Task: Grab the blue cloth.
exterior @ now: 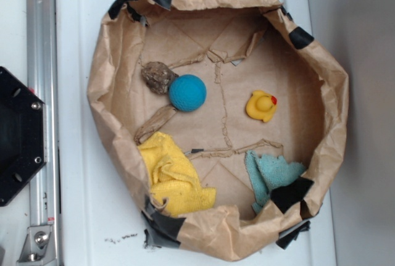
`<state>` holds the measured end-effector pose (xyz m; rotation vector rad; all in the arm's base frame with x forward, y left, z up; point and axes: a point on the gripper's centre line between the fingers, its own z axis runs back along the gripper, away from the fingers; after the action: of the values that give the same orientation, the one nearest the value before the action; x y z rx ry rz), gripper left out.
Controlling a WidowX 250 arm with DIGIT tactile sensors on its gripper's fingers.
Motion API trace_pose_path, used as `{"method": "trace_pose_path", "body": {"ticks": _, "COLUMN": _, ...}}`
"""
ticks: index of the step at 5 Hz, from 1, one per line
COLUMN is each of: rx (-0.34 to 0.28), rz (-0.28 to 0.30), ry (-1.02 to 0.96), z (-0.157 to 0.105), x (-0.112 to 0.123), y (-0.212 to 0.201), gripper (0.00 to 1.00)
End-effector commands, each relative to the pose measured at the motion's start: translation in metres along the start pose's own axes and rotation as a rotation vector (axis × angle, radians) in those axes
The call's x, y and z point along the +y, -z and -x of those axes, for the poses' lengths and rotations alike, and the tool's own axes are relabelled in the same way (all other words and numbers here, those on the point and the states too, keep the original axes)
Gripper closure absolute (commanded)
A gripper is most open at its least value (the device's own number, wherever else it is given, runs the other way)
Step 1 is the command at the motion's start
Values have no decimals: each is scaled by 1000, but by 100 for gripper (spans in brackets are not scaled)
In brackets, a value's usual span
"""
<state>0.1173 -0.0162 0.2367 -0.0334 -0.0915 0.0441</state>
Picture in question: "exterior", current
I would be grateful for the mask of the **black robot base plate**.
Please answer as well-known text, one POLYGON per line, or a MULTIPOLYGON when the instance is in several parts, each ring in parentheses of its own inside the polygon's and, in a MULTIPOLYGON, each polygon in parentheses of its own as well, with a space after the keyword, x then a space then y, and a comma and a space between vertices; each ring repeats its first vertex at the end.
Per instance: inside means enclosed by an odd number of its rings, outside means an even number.
POLYGON ((30 182, 46 163, 44 102, 1 67, 1 206, 30 182))

